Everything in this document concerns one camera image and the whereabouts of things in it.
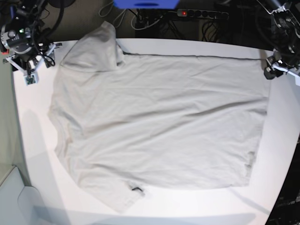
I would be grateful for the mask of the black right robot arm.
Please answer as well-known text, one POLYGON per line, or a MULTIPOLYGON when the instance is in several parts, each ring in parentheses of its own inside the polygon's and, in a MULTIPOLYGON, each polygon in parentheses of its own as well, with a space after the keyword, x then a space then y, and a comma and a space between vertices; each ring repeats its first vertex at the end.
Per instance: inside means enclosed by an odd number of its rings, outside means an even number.
POLYGON ((10 22, 2 25, 0 29, 0 50, 7 53, 4 63, 10 63, 15 70, 26 75, 34 72, 30 62, 37 67, 45 63, 46 67, 55 66, 50 56, 55 45, 49 37, 57 30, 64 16, 65 2, 56 0, 60 9, 58 18, 52 28, 45 28, 42 13, 46 10, 49 0, 21 0, 14 11, 11 12, 10 22))

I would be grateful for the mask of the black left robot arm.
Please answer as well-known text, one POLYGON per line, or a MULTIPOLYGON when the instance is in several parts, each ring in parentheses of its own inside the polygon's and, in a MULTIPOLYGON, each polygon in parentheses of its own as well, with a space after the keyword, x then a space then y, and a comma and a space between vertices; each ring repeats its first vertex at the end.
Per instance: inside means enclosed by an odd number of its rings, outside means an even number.
POLYGON ((298 0, 259 0, 255 25, 261 37, 273 47, 273 55, 266 59, 264 76, 268 80, 283 74, 300 77, 300 2, 298 0), (272 40, 259 25, 258 15, 265 10, 271 24, 279 31, 272 40))

